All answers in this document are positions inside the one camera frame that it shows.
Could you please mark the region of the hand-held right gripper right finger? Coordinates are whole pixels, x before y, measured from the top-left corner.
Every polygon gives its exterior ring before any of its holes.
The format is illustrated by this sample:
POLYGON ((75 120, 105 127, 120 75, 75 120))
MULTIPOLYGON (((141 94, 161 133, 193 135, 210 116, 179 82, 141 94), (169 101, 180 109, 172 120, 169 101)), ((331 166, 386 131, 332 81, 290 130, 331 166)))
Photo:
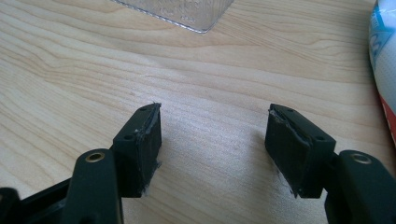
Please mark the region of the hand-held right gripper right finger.
POLYGON ((336 141, 295 109, 270 104, 265 148, 295 196, 319 198, 336 141))

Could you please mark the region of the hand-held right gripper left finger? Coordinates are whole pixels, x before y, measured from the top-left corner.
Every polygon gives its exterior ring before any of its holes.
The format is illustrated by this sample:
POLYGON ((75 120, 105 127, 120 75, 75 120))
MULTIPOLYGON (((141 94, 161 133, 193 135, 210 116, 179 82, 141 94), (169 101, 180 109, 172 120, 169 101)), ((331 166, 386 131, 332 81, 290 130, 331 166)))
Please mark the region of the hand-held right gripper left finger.
POLYGON ((113 139, 121 197, 140 198, 159 165, 160 108, 159 103, 138 108, 113 139))

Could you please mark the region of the white blue red packet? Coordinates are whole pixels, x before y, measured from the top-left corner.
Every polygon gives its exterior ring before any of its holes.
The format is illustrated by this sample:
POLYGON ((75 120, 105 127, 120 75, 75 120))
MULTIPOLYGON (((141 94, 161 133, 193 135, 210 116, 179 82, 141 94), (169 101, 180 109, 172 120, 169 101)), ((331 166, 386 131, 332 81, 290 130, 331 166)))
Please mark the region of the white blue red packet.
POLYGON ((396 146, 396 0, 376 0, 369 26, 375 84, 396 146))

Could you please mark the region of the clear plastic tray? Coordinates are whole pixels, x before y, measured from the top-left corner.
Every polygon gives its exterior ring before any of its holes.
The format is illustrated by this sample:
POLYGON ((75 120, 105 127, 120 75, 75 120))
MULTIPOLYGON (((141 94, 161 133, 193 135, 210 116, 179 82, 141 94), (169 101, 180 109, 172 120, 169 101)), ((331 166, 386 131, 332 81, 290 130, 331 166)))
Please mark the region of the clear plastic tray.
POLYGON ((234 0, 112 0, 198 34, 212 29, 234 0))

